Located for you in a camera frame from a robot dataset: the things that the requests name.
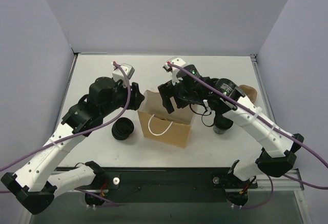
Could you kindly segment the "brown paper bag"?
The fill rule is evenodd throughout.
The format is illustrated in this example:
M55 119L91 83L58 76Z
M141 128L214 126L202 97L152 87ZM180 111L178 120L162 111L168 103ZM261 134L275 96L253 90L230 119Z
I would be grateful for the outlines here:
M145 138L185 148L192 130L194 113L190 108L175 109L171 114L162 105L159 92L146 90L137 110Z

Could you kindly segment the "black coffee cup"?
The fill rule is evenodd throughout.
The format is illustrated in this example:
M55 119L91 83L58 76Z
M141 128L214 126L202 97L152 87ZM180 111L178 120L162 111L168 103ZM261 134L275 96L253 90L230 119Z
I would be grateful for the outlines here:
M217 125L214 125L213 126L213 131L216 133L216 134L225 134L227 130L231 129L232 126L217 126Z

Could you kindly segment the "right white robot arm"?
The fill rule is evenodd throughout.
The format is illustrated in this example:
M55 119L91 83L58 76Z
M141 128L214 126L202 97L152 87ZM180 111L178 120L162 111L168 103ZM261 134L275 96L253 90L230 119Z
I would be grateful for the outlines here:
M236 160L227 174L228 183L238 187L251 177L266 174L281 177L294 167L300 134L286 132L265 116L260 107L227 78L203 77L194 65L176 60L166 62L163 68L171 73L171 80L158 86L162 104L168 113L191 105L200 105L215 112L213 129L225 132L238 125L261 146L258 156L249 160Z

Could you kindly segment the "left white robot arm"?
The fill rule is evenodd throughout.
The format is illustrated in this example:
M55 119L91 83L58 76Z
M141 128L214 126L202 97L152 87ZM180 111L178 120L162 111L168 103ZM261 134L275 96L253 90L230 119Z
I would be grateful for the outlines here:
M138 83L126 87L123 80L97 78L89 86L89 92L68 110L43 149L16 172L5 173L1 182L33 215L44 211L56 197L68 191L88 185L100 188L107 177L94 161L58 176L52 173L75 146L103 124L106 116L119 108L137 110L144 98Z

